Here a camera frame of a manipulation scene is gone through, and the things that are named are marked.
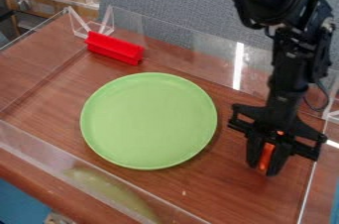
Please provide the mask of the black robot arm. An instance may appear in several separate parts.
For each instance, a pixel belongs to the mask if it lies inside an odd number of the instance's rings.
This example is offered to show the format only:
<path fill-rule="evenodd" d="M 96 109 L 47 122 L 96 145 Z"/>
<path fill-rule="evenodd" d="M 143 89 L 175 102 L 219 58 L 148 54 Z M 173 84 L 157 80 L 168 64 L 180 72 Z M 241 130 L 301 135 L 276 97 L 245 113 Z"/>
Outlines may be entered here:
<path fill-rule="evenodd" d="M 327 76 L 335 31 L 325 0 L 233 0 L 244 26 L 272 38 L 272 75 L 261 107 L 235 104 L 229 127 L 245 134 L 247 163 L 268 176 L 289 156 L 319 158 L 327 137 L 297 117 L 311 83 Z"/>

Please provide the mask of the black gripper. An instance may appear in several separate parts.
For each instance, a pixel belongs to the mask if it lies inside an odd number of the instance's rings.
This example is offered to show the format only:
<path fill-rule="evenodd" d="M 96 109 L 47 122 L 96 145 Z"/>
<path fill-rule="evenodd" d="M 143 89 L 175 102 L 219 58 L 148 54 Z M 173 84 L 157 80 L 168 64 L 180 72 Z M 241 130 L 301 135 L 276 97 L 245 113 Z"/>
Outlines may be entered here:
<path fill-rule="evenodd" d="M 268 161 L 267 176 L 279 174 L 291 155 L 313 161 L 319 158 L 327 137 L 297 116 L 299 98 L 268 98 L 261 107 L 232 105 L 228 126 L 243 132 L 247 141 L 247 163 L 259 168 L 264 142 L 275 143 Z"/>

